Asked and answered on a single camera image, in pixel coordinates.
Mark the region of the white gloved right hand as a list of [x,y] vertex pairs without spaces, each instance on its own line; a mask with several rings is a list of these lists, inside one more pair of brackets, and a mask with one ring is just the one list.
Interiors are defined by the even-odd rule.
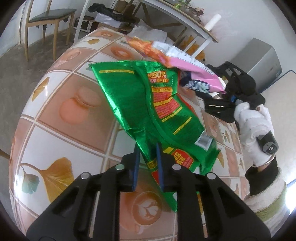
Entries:
[[248,102],[240,103],[234,111],[234,118],[239,125],[239,139],[245,154],[255,167],[269,163],[274,156],[269,156],[260,148],[257,138],[274,132],[268,108],[263,104],[250,109]]

